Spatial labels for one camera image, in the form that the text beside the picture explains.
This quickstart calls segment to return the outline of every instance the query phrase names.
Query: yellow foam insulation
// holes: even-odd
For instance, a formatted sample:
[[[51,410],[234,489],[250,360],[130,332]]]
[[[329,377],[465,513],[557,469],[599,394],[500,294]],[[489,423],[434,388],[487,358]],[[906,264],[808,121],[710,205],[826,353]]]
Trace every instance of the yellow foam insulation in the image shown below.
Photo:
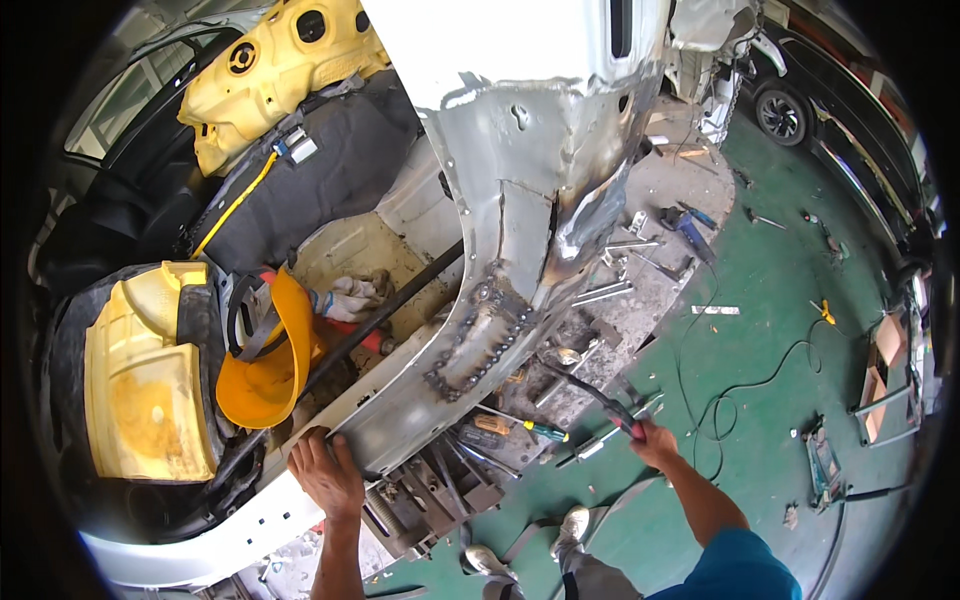
[[[281,0],[190,83],[177,118],[196,132],[205,176],[228,173],[308,92],[387,67],[362,12],[356,0]]]
[[[200,391],[200,352],[177,345],[180,290],[206,283],[202,262],[163,262],[110,291],[86,331],[84,410],[101,477],[213,477]]]

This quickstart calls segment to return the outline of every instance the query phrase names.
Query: power cord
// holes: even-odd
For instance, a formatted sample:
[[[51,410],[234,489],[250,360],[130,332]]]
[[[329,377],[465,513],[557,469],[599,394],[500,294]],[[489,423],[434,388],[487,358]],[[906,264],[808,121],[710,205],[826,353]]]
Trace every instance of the power cord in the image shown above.
[[[731,385],[726,390],[721,392],[718,396],[715,396],[713,399],[711,399],[707,403],[707,406],[704,407],[704,410],[701,413],[700,418],[697,418],[693,412],[693,407],[690,406],[690,400],[689,398],[687,398],[686,390],[684,388],[683,360],[684,360],[684,347],[686,343],[687,334],[690,332],[690,329],[692,329],[693,326],[697,323],[697,321],[700,320],[700,317],[702,317],[707,313],[706,308],[708,306],[713,306],[713,302],[716,300],[717,296],[720,293],[720,278],[717,276],[716,271],[713,270],[713,267],[711,265],[707,265],[707,267],[710,269],[710,272],[713,274],[713,281],[715,282],[715,286],[713,288],[713,294],[710,295],[710,298],[707,301],[707,304],[705,305],[704,310],[698,313],[697,316],[694,317],[693,321],[691,321],[690,324],[686,326],[684,335],[681,337],[681,340],[680,340],[680,347],[677,353],[674,355],[674,359],[675,359],[675,367],[677,370],[677,381],[680,384],[680,395],[684,399],[684,406],[686,407],[686,413],[690,417],[690,423],[693,425],[694,438],[693,438],[693,457],[691,460],[691,464],[693,468],[697,467],[697,442],[701,436],[703,436],[704,439],[707,440],[708,442],[717,444],[717,448],[720,451],[720,462],[717,465],[716,471],[710,477],[708,477],[709,481],[715,481],[716,478],[720,476],[721,470],[723,470],[723,463],[724,463],[723,442],[724,440],[729,438],[730,435],[732,435],[733,430],[736,427],[737,418],[738,418],[736,402],[734,402],[733,399],[730,397],[730,393],[737,390],[752,390],[752,389],[762,388],[764,386],[767,386],[773,383],[773,381],[780,375],[780,370],[783,369],[783,365],[786,364],[787,359],[790,358],[790,355],[797,348],[806,348],[806,361],[810,367],[810,370],[815,375],[820,374],[820,372],[823,370],[823,360],[820,357],[820,352],[817,350],[817,347],[813,345],[811,339],[813,336],[813,331],[816,328],[816,326],[820,323],[826,323],[826,321],[823,319],[817,319],[816,321],[814,321],[810,325],[810,329],[806,332],[806,337],[802,340],[797,340],[796,342],[790,345],[790,347],[786,350],[786,352],[783,354],[782,358],[780,359],[780,362],[777,364],[777,368],[774,369],[773,373],[769,377],[761,381],[758,381],[756,383],[739,383],[739,384]],[[868,327],[867,332],[872,330],[873,327],[877,323],[879,323],[880,320],[877,320],[876,322],[871,324],[871,326]],[[839,333],[840,335],[842,335],[843,337],[851,341],[854,341],[858,338],[863,337],[863,335],[865,335],[866,333],[865,332],[864,334],[860,334],[859,336],[850,336],[844,333],[843,331],[841,331],[835,325],[831,327],[831,329],[835,330],[837,333]],[[719,414],[720,406],[723,400],[726,400],[730,404],[730,406],[733,408],[733,421],[731,422],[729,427],[727,427],[725,430],[723,430],[723,432],[721,432],[720,425],[718,422],[718,414]],[[708,430],[706,430],[706,428],[704,427],[704,421],[707,420],[711,410],[712,410],[712,426],[713,426],[712,434]]]

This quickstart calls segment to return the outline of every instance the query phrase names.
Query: tire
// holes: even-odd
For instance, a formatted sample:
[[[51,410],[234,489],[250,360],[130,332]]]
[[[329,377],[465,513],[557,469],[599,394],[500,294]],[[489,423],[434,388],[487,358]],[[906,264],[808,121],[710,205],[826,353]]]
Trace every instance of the tire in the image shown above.
[[[796,146],[806,138],[804,104],[782,89],[767,89],[757,96],[756,123],[781,146]]]

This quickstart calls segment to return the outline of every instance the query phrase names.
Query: concrete floor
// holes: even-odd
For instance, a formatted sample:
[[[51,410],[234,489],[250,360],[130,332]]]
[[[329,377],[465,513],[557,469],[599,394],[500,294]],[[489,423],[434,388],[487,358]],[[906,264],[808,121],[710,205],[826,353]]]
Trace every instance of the concrete floor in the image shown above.
[[[809,592],[827,557],[837,511],[816,516],[806,508],[809,467],[803,445],[799,437],[791,438],[790,429],[803,428],[816,412],[827,415],[830,440],[847,481],[858,492],[901,483],[909,470],[912,441],[861,448],[856,424],[845,413],[862,385],[866,343],[858,336],[880,315],[881,297],[888,293],[872,241],[861,229],[858,207],[813,156],[776,146],[745,116],[751,107],[741,103],[740,108],[724,154],[755,184],[752,189],[737,187],[733,214],[714,243],[720,289],[713,303],[738,306],[741,313],[705,316],[690,327],[689,306],[707,303],[717,285],[710,271],[699,269],[660,323],[658,340],[626,374],[641,393],[657,388],[666,392],[658,421],[677,434],[688,460],[694,459],[696,444],[697,468],[713,474],[720,446],[698,441],[695,434],[686,436],[694,426],[684,407],[678,371],[690,412],[698,419],[708,402],[729,386],[769,377],[786,350],[806,338],[817,320],[809,301],[829,299],[837,327],[852,339],[818,325],[811,337],[816,347],[811,360],[814,366],[816,356],[822,360],[819,374],[808,364],[805,348],[798,348],[769,385],[731,394],[736,425],[722,444],[723,467],[716,480]],[[788,230],[751,225],[743,216],[745,206]],[[823,238],[803,221],[803,210],[825,219],[851,249],[842,269],[830,265]],[[681,346],[678,370],[676,353]],[[728,428],[732,419],[732,404],[725,403],[718,413],[720,429]],[[573,442],[602,425],[599,411],[588,410],[572,432]],[[474,519],[474,540],[502,553],[531,520],[560,515],[577,502],[604,504],[642,470],[643,464],[620,437],[584,465],[559,471],[552,463],[530,466],[521,482],[508,485],[502,510]],[[847,536],[825,597],[856,595],[893,538],[904,500],[890,496],[850,506]],[[791,502],[800,505],[793,531],[781,524]],[[554,535],[555,530],[540,532],[513,562],[530,600],[550,597],[559,582],[557,567],[547,554]],[[676,494],[659,482],[611,517],[591,551],[622,568],[648,595],[681,582],[700,556]],[[428,597],[479,598],[483,579],[461,573],[458,552],[459,542],[451,537],[449,545],[441,542],[434,549],[432,561],[397,563],[375,582],[369,578],[367,594],[427,586]]]

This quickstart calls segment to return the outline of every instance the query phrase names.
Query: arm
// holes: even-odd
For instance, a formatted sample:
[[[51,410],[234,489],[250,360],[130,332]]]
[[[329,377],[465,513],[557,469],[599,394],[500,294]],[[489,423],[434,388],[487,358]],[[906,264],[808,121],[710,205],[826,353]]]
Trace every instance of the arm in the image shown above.
[[[669,429],[648,420],[639,422],[643,424],[647,441],[633,440],[630,449],[644,463],[662,471],[673,484],[684,506],[686,522],[701,546],[706,548],[723,529],[750,529],[747,518],[733,501],[677,452],[677,439]]]
[[[325,441],[329,431],[326,427],[314,427],[306,432],[287,458],[287,468],[303,491],[326,513],[324,551],[310,598],[364,600],[357,559],[360,511],[366,499],[363,477],[353,463],[343,436],[334,436],[333,455],[330,455]]]

